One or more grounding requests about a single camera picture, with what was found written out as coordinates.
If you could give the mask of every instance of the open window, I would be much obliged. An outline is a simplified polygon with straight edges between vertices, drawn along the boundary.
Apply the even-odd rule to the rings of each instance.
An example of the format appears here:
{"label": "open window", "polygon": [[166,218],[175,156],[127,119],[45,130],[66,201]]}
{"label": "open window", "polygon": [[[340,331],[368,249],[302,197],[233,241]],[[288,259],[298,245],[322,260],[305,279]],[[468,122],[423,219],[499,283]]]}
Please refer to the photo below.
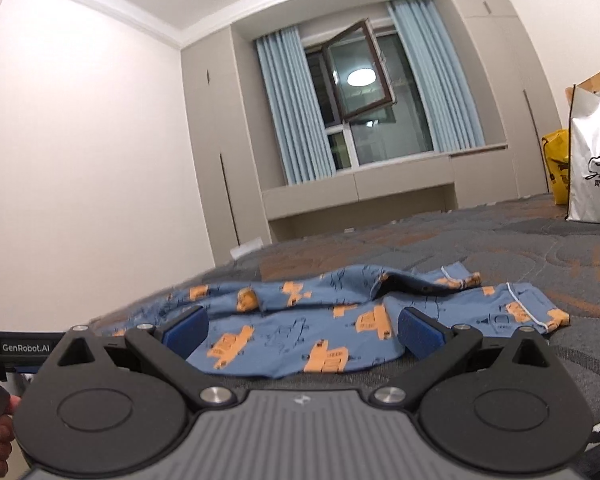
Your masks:
{"label": "open window", "polygon": [[322,70],[339,118],[348,122],[395,103],[395,93],[369,20],[334,36],[321,47]]}

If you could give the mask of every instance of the clothing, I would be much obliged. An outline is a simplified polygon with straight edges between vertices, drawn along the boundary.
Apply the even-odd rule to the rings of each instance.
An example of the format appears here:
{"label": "clothing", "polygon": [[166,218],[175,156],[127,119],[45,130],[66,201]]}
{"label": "clothing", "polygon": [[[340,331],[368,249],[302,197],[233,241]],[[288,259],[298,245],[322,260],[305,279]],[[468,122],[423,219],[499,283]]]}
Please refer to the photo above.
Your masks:
{"label": "clothing", "polygon": [[568,315],[528,283],[479,285],[480,274],[460,263],[424,273],[350,266],[301,282],[178,290],[101,332],[160,325],[200,304],[209,332],[190,364],[209,374],[279,378],[360,370],[400,357],[405,348],[395,332],[407,306],[448,327],[470,324],[486,336],[511,336],[522,325],[548,333],[568,323]]}

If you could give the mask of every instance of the brown window frame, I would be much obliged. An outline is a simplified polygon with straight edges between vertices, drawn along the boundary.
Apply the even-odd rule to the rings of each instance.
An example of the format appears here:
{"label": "brown window frame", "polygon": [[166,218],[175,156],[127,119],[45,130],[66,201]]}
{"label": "brown window frame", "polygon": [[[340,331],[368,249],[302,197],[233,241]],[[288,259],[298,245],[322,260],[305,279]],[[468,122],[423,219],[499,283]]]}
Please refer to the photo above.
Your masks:
{"label": "brown window frame", "polygon": [[[336,81],[333,77],[334,66],[332,65],[332,63],[330,61],[330,56],[328,55],[327,51],[328,51],[329,47],[333,46],[335,43],[342,40],[342,38],[345,38],[346,36],[351,34],[353,31],[356,31],[359,29],[362,30],[366,44],[369,47],[369,50],[371,52],[374,69],[376,70],[376,73],[378,74],[380,86],[382,87],[382,90],[384,91],[384,98],[378,99],[378,101],[374,101],[372,103],[369,103],[368,105],[357,108],[356,110],[352,110],[349,113],[346,113],[344,111],[344,104],[342,103],[342,98],[340,97],[340,93],[338,92],[338,85],[336,84]],[[349,120],[351,120],[355,117],[358,117],[365,113],[371,112],[373,110],[377,110],[378,108],[384,108],[385,106],[395,104],[394,88],[391,85],[389,73],[386,69],[386,66],[384,65],[384,60],[382,59],[380,46],[378,45],[378,40],[376,40],[376,37],[373,32],[373,28],[371,27],[371,22],[368,19],[356,22],[353,25],[351,25],[350,27],[347,27],[345,30],[343,30],[339,34],[336,34],[333,38],[324,42],[320,46],[320,51],[322,53],[322,58],[324,59],[324,62],[328,69],[327,72],[328,72],[328,76],[329,76],[329,83],[331,85],[331,89],[333,90],[333,94],[334,94],[335,101],[336,101],[336,106],[338,108],[338,114],[339,114],[340,120],[342,122],[348,122]]]}

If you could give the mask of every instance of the triangular hole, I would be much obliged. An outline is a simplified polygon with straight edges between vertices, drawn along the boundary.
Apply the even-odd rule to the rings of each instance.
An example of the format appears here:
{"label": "triangular hole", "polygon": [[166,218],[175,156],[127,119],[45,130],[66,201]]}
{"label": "triangular hole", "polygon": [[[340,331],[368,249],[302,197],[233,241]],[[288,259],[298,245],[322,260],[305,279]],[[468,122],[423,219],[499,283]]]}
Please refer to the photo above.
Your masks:
{"label": "triangular hole", "polygon": [[94,359],[89,346],[84,339],[74,339],[71,341],[69,348],[60,358],[59,366],[81,365],[85,363],[93,363]]}
{"label": "triangular hole", "polygon": [[548,364],[542,355],[542,352],[538,346],[536,346],[536,343],[529,339],[522,341],[513,358],[513,362],[519,365],[537,366],[541,368],[548,367]]}

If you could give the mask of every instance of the metal bolt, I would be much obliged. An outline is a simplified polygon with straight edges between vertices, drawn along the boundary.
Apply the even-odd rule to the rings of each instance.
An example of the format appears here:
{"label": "metal bolt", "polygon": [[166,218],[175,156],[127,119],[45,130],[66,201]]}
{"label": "metal bolt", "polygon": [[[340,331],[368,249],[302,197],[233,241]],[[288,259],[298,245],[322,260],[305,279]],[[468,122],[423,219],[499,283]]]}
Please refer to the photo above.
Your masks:
{"label": "metal bolt", "polygon": [[383,404],[398,404],[407,397],[407,394],[396,386],[384,386],[375,391],[374,397]]}
{"label": "metal bolt", "polygon": [[224,386],[211,386],[200,392],[200,399],[209,404],[224,404],[229,402],[234,394]]}

